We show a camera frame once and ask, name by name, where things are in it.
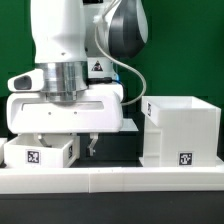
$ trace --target green backdrop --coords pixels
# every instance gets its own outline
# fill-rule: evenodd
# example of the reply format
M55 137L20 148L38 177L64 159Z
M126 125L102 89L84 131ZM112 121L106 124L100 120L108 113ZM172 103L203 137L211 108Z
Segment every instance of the green backdrop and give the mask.
M10 77L33 68L29 4L29 0L0 1L0 96L8 96ZM128 63L144 74L147 95L193 95L223 108L224 1L144 0L143 4L149 41ZM140 82L124 70L120 74L134 97Z

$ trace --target warning label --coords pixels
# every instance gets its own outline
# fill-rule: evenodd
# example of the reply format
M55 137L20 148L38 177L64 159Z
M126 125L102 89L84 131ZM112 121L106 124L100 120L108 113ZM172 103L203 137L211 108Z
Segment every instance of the warning label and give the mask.
M103 72L102 66L101 66L99 61L96 62L96 64L92 68L92 71L94 71L94 72Z

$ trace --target cable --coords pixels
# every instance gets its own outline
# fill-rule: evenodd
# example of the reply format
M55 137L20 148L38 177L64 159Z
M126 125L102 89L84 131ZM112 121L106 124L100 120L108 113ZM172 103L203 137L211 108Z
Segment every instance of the cable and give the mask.
M110 12L110 10L116 5L116 2L117 0L113 0L112 3L108 6L108 8L105 10L105 12L102 14L102 19L105 18L105 16ZM141 94L136 97L135 99L129 101L129 102L126 102L126 103L122 103L121 105L122 106L128 106L128 105L131 105L133 103L136 103L138 100L140 100L142 98L142 96L145 94L146 92L146 89L147 89L147 84L146 84L146 80L144 78L144 76L139 72L137 71L136 69L132 68L131 66L127 65L127 64L124 64L118 60L116 60L115 58L111 57L109 54L107 54L103 49L102 47L100 46L99 44L99 41L98 41L98 38L97 38L97 32L98 32L98 27L99 27L99 21L96 23L96 27L95 27L95 43L96 43L96 46L98 47L98 49L100 50L100 52L105 56L107 57L109 60L111 60L112 62L114 62L115 64L123 67L123 68L126 68L127 70L129 71L132 71L133 73L135 73L142 81L142 85L143 85L143 89L142 89L142 92Z

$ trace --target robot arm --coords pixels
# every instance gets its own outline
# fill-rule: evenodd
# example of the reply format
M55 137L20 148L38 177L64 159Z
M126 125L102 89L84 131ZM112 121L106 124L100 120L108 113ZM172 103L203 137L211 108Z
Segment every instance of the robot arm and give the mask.
M91 14L90 9L94 8L98 11ZM140 25L136 25L141 24L138 17L138 11L142 9L140 0L113 0L87 5L83 5L82 0L31 0L36 70L9 80L9 88L15 92L10 96L7 106L8 127L13 133L100 133L118 132L122 128L121 97L117 94L119 91L115 90L121 89L121 86L103 84L88 87L86 83L85 68L89 55L86 56L84 45L84 9L86 15L103 15L102 23L95 25L91 22L91 26L87 26L87 33L92 32L89 27L94 28L93 32L95 27L99 30L102 28L110 54L114 51L118 55L118 49L112 46L111 39L116 34L116 21L126 21L121 23L121 27L127 30L127 34L123 32L121 35L122 29L118 24L119 40L115 43L122 45L129 41L130 45L134 42L134 29L129 30L132 23L135 23L135 29L138 27L137 36L141 36L133 48L129 46L129 49L125 49L124 46L123 50L120 49L120 56L136 54L144 39L147 39L147 32L144 34ZM95 43L86 46L99 47Z
M148 39L148 26L141 0L104 0L98 4L84 0L84 3L87 56L100 55L94 43L92 20L95 16L99 21L102 15L103 21L98 24L99 39L107 53L115 58L132 58L142 50Z

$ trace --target white bin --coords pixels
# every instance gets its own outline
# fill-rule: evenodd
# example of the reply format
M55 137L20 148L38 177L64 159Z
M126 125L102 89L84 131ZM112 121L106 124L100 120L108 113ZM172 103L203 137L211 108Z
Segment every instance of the white bin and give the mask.
M31 134L22 134L6 143L6 168L64 168L79 158L80 137L45 135L51 148L43 147Z
M195 97L142 98L145 167L213 167L221 109Z

